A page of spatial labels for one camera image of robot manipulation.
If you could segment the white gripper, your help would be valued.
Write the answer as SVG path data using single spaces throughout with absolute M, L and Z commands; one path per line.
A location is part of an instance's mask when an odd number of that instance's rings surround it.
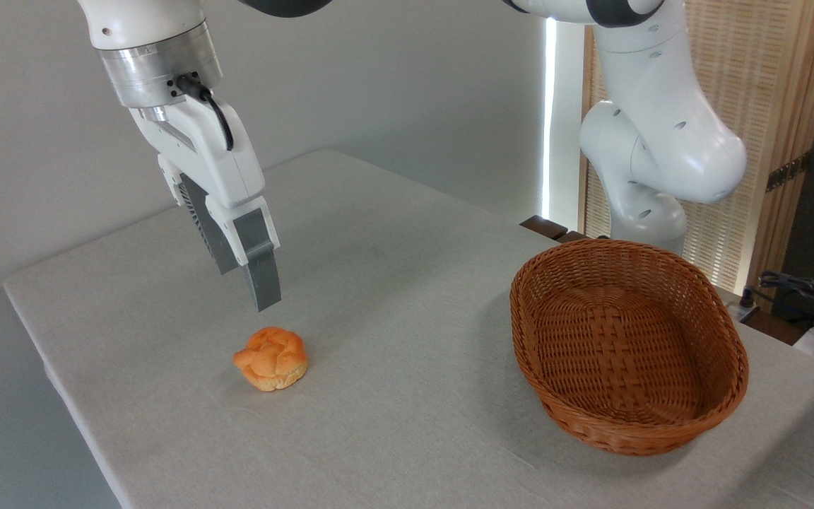
M 280 302 L 274 254 L 280 241 L 263 197 L 261 165 L 236 111 L 223 100 L 186 95 L 130 113 L 220 274 L 243 267 L 259 312 Z

